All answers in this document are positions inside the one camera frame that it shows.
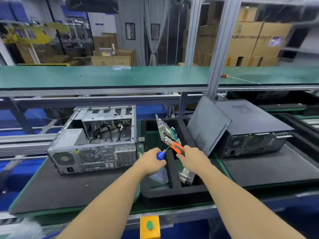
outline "label sticker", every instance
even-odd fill
[[[273,36],[270,40],[268,47],[279,47],[282,43],[282,37],[280,36]]]

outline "window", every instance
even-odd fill
[[[125,23],[125,32],[127,40],[135,40],[135,24]]]
[[[160,37],[160,25],[159,24],[151,24],[151,37],[152,40],[158,40]]]

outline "silver computer case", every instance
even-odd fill
[[[102,125],[104,131],[92,139]],[[48,155],[60,174],[113,169],[134,164],[136,141],[135,106],[78,108]]]

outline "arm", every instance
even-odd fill
[[[143,154],[113,184],[98,195],[57,239],[121,238],[140,181],[166,165],[157,160],[159,148]]]
[[[196,173],[212,196],[232,239],[305,239],[257,198],[223,175],[198,148],[185,146],[177,154],[186,169]]]

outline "green button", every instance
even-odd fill
[[[150,230],[152,230],[152,229],[153,229],[153,227],[154,227],[153,222],[148,221],[148,222],[146,223],[146,229],[148,229],[149,231],[150,231]]]

